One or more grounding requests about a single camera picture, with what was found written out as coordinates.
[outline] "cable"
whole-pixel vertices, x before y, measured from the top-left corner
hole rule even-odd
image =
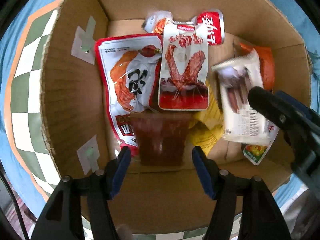
[[[20,208],[18,206],[17,200],[14,197],[14,194],[13,194],[13,192],[12,192],[10,186],[9,186],[9,183],[7,182],[6,178],[4,177],[4,175],[2,174],[1,171],[0,171],[0,177],[1,177],[1,180],[2,180],[4,186],[6,187],[8,193],[9,193],[11,199],[12,199],[12,202],[13,202],[13,205],[14,205],[14,209],[16,210],[23,236],[24,236],[25,240],[30,240],[29,236],[28,236],[28,232],[26,230],[26,226],[25,226],[25,224],[23,222],[23,218],[22,218],[21,211],[20,211]]]

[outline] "red snack package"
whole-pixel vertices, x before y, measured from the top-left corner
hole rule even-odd
[[[222,12],[213,9],[199,14],[197,24],[205,23],[208,27],[208,45],[219,45],[224,42],[224,24]]]
[[[273,61],[271,48],[250,46],[240,43],[242,51],[246,54],[255,49],[259,55],[260,60],[260,73],[265,90],[272,91],[275,84],[275,63]]]
[[[142,165],[180,166],[192,115],[132,113]]]
[[[159,107],[163,110],[199,111],[208,107],[207,26],[164,26],[159,80]]]
[[[120,146],[128,146],[135,156],[137,142],[129,114],[153,106],[162,38],[156,33],[109,37],[98,40],[95,50],[111,127]]]

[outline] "white tape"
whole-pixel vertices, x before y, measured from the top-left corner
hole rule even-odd
[[[97,143],[97,135],[93,136],[79,150],[77,150],[77,154],[85,175],[88,174],[90,169],[92,172],[98,170],[99,165],[97,163],[97,159],[99,158],[100,153]]]
[[[96,26],[96,21],[90,16],[87,24],[87,29],[84,31],[79,26],[77,27],[75,39],[73,40],[71,55],[82,59],[94,65],[95,53],[93,32]]]

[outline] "cardboard box flap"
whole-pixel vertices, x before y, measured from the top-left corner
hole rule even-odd
[[[220,165],[236,176],[263,178],[277,189],[291,173],[265,159],[259,166],[248,160]],[[216,201],[204,194],[195,170],[127,174],[120,194],[108,205],[116,226],[126,224],[137,234],[174,233],[208,226]],[[236,214],[242,211],[237,199]]]
[[[272,49],[275,61],[275,87],[310,106],[310,68],[304,44]]]
[[[103,86],[95,65],[71,55],[76,30],[96,21],[93,39],[104,37],[108,19],[97,0],[64,0],[45,48],[41,74],[41,116],[48,149],[61,176],[82,178],[76,151],[97,135],[101,166],[108,162]]]
[[[172,12],[175,20],[190,20],[211,8],[223,13],[225,31],[253,44],[282,48],[303,40],[269,0],[100,0],[108,18],[145,19],[156,10]]]

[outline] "plastic snack bag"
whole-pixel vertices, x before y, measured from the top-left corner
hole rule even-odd
[[[163,34],[164,25],[167,20],[172,20],[172,14],[168,11],[156,11],[148,14],[147,18],[142,24],[142,29],[147,33]]]
[[[240,43],[240,46],[244,53],[250,53],[253,49],[257,51],[260,60],[260,74],[263,88],[272,91],[273,86],[275,85],[275,62],[273,60],[271,48],[250,46],[243,43]]]
[[[133,113],[130,115],[135,131],[142,165],[180,166],[189,113]]]
[[[206,110],[193,114],[193,120],[189,124],[189,139],[208,155],[223,134],[223,115],[208,81],[206,85],[209,90],[209,106]]]
[[[159,107],[198,111],[208,107],[207,27],[169,22],[164,26]]]
[[[279,127],[277,127],[271,121],[269,121],[269,124],[266,129],[270,137],[270,143],[268,146],[247,145],[243,150],[244,156],[247,157],[247,159],[254,165],[260,164],[260,162],[263,160],[263,158],[266,156],[269,149],[271,148],[271,145],[273,144],[279,132]]]
[[[215,65],[218,72],[224,117],[223,138],[245,144],[269,145],[266,119],[252,109],[248,93],[252,87],[263,87],[259,56],[255,50]]]
[[[120,146],[137,154],[137,141],[129,114],[151,107],[158,83],[162,38],[137,34],[104,38],[95,45],[100,74],[106,88],[106,108]]]
[[[219,45],[224,42],[224,23],[222,12],[217,9],[204,11],[197,17],[197,24],[204,23],[208,28],[208,45]]]

